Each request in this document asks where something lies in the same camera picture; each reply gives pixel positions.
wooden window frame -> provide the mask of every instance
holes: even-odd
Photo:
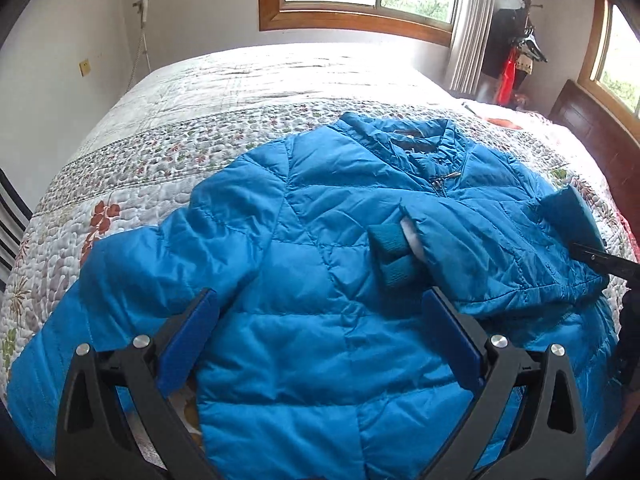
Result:
[[[453,25],[449,23],[400,10],[358,4],[258,0],[258,7],[262,31],[289,28],[364,30],[406,36],[446,47],[451,45],[453,33]]]
[[[636,140],[640,140],[638,117],[599,81],[609,47],[612,5],[610,0],[595,0],[591,37],[582,70],[578,76],[578,84],[595,97]]]

quilted fabric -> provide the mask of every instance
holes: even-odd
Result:
[[[196,186],[161,226],[95,244],[13,364],[14,421],[50,456],[75,346],[154,333],[210,286],[223,315],[198,362],[198,411],[227,478],[415,477],[470,395],[429,337],[420,286],[391,294],[372,271],[367,227],[409,216],[431,275],[462,312],[518,345],[567,348],[593,450],[620,411],[607,375],[607,282],[570,260],[540,215],[552,191],[448,120],[345,114],[265,144]]]

bedspread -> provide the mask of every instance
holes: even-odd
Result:
[[[211,54],[141,81],[53,179],[27,228],[2,300],[0,395],[5,396],[12,362],[78,278],[97,240],[157,224],[188,203],[197,183],[241,153],[333,123],[345,111],[454,120],[467,136],[513,153],[554,187],[575,186],[591,207],[607,250],[635,259],[635,241],[602,172],[561,126],[521,113],[515,122],[523,130],[489,124],[417,71],[382,62],[373,48],[301,44]],[[616,323],[624,291],[618,278],[606,290]],[[178,403],[183,406],[184,399]]]

striped chair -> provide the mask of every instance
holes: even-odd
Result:
[[[31,211],[0,170],[0,293],[20,250],[20,241],[31,220]]]

silver bolt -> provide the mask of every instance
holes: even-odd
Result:
[[[137,335],[133,338],[133,346],[136,348],[146,348],[151,343],[151,338],[148,335]]]
[[[91,350],[89,343],[82,343],[81,345],[78,345],[76,347],[76,354],[78,354],[79,356],[87,355],[89,353],[89,350]]]
[[[564,346],[559,345],[558,343],[553,343],[551,345],[551,353],[557,355],[558,357],[562,357],[564,352]]]
[[[491,344],[496,348],[506,348],[506,346],[509,344],[509,341],[507,340],[507,338],[505,338],[505,336],[496,334],[491,336]]]

